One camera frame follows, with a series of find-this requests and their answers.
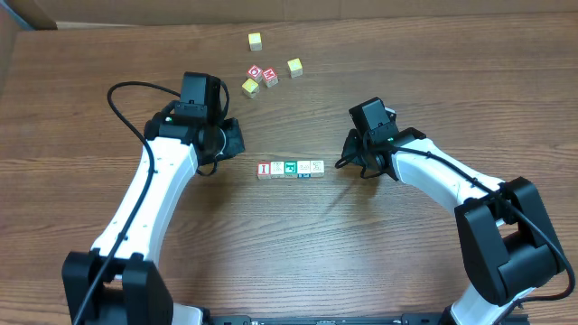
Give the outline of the white patterned wooden block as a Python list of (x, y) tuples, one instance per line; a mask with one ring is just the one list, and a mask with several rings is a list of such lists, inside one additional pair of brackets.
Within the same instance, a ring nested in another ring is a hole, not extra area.
[(325, 168), (323, 160), (310, 161), (310, 165), (312, 178), (321, 178), (324, 176)]

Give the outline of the white and blue block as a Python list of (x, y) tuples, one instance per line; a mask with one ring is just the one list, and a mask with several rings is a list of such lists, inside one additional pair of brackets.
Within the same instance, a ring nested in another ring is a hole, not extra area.
[(297, 162), (297, 176), (299, 178), (310, 178), (311, 177), (311, 162), (310, 161), (298, 161)]

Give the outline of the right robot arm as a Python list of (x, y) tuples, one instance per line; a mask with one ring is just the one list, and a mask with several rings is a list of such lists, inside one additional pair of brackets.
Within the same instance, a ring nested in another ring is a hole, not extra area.
[(564, 254), (537, 187), (477, 172), (440, 150), (374, 97), (349, 110), (354, 124), (343, 145), (342, 168), (358, 165), (363, 179), (387, 175), (411, 185), (452, 213), (470, 285), (429, 324), (525, 324), (512, 312), (528, 302), (570, 296), (575, 272)]

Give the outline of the white K wooden block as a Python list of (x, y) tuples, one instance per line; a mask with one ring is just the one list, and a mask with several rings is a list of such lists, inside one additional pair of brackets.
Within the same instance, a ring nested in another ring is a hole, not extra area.
[(272, 161), (270, 162), (270, 175), (272, 178), (284, 178), (284, 162)]

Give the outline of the red I wooden block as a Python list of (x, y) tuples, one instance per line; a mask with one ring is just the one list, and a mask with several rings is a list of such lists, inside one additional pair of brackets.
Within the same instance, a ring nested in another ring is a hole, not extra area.
[(256, 176), (259, 180), (271, 178), (271, 165), (269, 162), (260, 162), (257, 165)]

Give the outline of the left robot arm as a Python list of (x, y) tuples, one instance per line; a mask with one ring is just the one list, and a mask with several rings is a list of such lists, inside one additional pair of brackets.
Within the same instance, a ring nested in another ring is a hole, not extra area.
[(206, 308), (175, 302), (158, 269), (176, 205), (196, 175), (245, 150), (240, 126), (228, 116), (224, 81), (187, 72), (176, 99), (135, 135), (142, 156), (125, 197), (87, 253), (71, 252), (61, 275), (74, 324), (211, 322)]

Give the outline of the green wooden block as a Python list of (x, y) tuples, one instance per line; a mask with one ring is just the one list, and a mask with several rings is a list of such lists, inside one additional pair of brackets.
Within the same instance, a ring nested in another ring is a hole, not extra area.
[(285, 178), (297, 178), (297, 161), (285, 161), (284, 162), (284, 176)]

